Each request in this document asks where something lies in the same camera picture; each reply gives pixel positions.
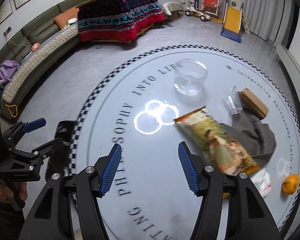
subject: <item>screw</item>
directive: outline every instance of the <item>screw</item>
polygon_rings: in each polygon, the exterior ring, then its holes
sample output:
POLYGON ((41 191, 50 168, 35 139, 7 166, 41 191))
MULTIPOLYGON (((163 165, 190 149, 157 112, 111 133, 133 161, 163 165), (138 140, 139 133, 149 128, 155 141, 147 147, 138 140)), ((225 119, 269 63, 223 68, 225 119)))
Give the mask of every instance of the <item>screw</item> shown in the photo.
POLYGON ((59 173, 55 173, 52 175, 52 179, 59 179, 60 178, 60 174, 59 173))
POLYGON ((248 177, 248 175, 244 172, 240 172, 239 176, 240 176, 241 179, 246 179, 248 177))
POLYGON ((87 167, 86 168, 86 173, 92 173, 92 172, 94 172, 94 167, 87 167))
POLYGON ((205 166, 204 169, 205 169, 207 172, 212 172, 212 171, 214 170, 214 168, 213 168, 212 166, 210 166, 210 165, 205 166))

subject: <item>gray tile floor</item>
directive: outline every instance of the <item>gray tile floor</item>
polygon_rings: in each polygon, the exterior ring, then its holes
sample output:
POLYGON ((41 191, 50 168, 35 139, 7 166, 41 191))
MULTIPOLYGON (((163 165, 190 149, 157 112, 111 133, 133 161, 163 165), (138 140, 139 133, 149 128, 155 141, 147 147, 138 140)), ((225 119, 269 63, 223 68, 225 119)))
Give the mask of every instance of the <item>gray tile floor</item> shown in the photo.
MULTIPOLYGON (((103 43, 83 48, 61 63, 30 99, 21 113, 20 120, 33 121, 44 117, 47 125, 26 134, 17 148, 31 151, 54 138, 59 121, 76 120, 77 115, 98 83, 114 68, 125 61, 151 49, 179 44, 204 45, 232 52, 268 75, 282 90, 295 109, 293 95, 279 65, 279 58, 272 44, 251 34, 242 35, 242 43, 220 36, 222 25, 202 22, 195 17, 181 16, 174 21, 156 25, 131 45, 103 43)), ((34 200, 45 184, 47 160, 41 168, 41 180, 28 183, 28 200, 24 208, 28 214, 34 200)))

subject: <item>glass cup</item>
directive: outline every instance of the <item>glass cup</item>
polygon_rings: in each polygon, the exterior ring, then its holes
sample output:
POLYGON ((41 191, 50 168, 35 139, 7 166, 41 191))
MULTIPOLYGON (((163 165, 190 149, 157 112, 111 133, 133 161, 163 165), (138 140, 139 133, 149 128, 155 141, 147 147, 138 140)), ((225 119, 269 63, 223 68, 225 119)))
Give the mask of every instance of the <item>glass cup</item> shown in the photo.
POLYGON ((174 87, 187 96, 195 96, 202 92, 208 71, 201 62, 184 58, 176 62, 174 87))
POLYGON ((235 86, 226 90, 224 99, 231 114, 238 114, 242 112, 242 103, 235 86))

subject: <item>blue slide base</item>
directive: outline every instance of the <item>blue slide base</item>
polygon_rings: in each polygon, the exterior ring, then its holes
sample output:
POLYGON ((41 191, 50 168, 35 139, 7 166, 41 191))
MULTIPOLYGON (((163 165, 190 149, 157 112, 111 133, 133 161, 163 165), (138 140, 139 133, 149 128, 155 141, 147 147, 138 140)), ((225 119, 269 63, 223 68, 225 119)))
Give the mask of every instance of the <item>blue slide base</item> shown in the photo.
POLYGON ((222 35, 228 39, 231 39, 233 41, 236 41, 238 43, 241 43, 241 34, 240 33, 235 33, 231 30, 222 28, 220 35, 222 35))

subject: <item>snack bag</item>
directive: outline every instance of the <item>snack bag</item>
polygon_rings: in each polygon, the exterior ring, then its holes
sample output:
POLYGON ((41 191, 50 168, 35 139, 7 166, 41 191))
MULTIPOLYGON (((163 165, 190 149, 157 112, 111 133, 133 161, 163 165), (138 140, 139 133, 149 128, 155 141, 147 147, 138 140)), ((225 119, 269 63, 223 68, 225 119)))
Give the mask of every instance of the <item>snack bag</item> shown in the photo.
POLYGON ((205 107, 175 119, 175 123, 195 140, 204 159, 223 173, 235 176, 239 172, 250 174, 260 169, 245 148, 223 131, 205 107))

